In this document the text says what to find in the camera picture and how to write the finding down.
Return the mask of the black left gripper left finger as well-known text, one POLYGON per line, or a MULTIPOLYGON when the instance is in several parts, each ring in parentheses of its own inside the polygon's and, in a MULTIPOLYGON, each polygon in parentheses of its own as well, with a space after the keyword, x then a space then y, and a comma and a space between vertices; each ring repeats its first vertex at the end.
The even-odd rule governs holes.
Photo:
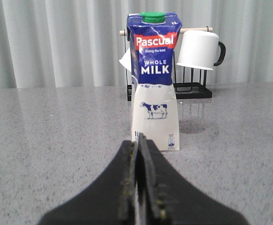
POLYGON ((133 225, 137 150, 123 141, 107 168, 80 194, 47 212, 40 225, 133 225))

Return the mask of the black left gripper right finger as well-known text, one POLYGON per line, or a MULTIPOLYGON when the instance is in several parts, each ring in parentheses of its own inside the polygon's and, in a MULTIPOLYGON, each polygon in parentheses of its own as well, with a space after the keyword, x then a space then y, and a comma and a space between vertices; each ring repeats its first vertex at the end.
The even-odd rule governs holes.
POLYGON ((142 225, 248 224, 184 179, 144 135, 138 138, 137 185, 142 225))

